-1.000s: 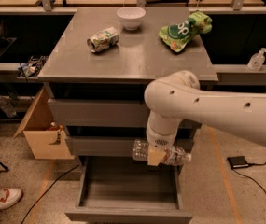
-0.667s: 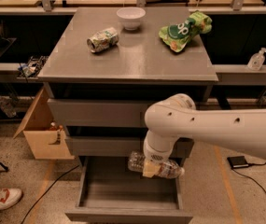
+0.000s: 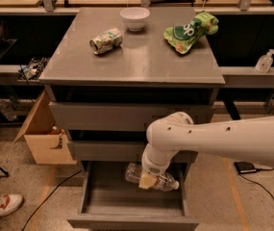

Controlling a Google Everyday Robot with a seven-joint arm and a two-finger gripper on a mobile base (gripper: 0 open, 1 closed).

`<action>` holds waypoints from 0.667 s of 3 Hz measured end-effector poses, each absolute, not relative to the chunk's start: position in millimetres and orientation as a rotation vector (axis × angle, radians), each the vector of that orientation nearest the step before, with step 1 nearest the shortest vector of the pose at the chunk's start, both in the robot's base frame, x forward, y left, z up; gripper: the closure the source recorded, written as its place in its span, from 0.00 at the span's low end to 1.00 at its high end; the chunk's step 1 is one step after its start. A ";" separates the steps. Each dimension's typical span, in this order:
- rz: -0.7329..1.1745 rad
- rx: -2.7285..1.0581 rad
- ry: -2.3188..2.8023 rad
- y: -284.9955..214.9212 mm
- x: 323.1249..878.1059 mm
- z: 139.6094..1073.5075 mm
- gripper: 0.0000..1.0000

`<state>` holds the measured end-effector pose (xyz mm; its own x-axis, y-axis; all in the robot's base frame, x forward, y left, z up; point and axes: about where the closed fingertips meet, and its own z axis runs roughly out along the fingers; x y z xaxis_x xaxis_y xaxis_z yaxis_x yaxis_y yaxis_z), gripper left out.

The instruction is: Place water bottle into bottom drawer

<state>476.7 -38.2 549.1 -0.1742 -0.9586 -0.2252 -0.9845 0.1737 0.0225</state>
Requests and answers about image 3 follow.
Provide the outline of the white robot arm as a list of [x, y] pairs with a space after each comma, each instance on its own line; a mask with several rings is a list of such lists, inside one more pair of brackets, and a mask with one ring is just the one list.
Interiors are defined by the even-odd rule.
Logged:
[[274, 167], [274, 115], [195, 124], [177, 112], [152, 122], [141, 164], [154, 175], [165, 173], [180, 151], [193, 151]]

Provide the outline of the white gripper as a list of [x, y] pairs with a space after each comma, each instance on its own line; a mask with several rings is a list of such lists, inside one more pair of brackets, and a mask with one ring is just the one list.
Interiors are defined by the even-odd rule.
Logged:
[[156, 184], [157, 177], [155, 175], [162, 175], [166, 173], [169, 167], [169, 164], [162, 165], [162, 166], [155, 165], [148, 159], [142, 159], [141, 164], [142, 164], [142, 168], [146, 172], [141, 173], [138, 186], [145, 190], [148, 190], [149, 188], [153, 187]]

